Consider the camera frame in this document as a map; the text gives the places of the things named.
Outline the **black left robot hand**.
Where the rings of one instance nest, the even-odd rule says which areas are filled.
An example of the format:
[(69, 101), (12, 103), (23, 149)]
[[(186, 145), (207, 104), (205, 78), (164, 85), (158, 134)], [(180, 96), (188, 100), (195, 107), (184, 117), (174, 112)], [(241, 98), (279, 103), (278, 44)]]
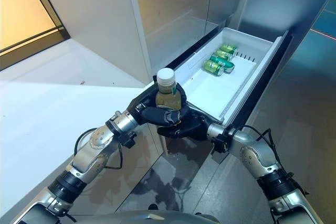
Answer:
[(179, 83), (176, 84), (177, 91), (181, 94), (181, 109), (157, 107), (155, 104), (156, 94), (159, 91), (158, 84), (155, 82), (134, 98), (127, 107), (127, 111), (133, 116), (138, 125), (151, 123), (157, 126), (173, 126), (179, 124), (191, 112), (187, 105), (185, 91)]

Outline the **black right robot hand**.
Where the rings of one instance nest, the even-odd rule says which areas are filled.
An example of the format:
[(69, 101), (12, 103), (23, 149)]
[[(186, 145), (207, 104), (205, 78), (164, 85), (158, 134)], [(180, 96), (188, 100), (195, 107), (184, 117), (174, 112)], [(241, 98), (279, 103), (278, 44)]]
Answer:
[(174, 126), (159, 127), (157, 133), (168, 138), (189, 137), (197, 141), (207, 141), (207, 131), (213, 120), (203, 112), (191, 109)]

